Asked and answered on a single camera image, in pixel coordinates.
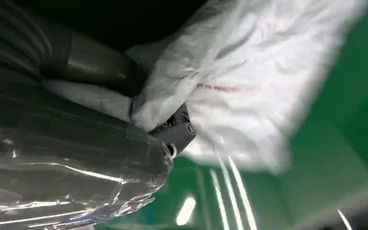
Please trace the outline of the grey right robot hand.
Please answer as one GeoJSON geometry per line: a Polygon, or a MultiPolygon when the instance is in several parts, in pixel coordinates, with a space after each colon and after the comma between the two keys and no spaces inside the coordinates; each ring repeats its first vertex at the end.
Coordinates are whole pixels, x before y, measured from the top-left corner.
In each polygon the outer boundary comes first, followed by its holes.
{"type": "Polygon", "coordinates": [[[146,78],[72,30],[0,27],[0,230],[70,230],[153,201],[196,128],[184,105],[133,125],[146,78]]]}

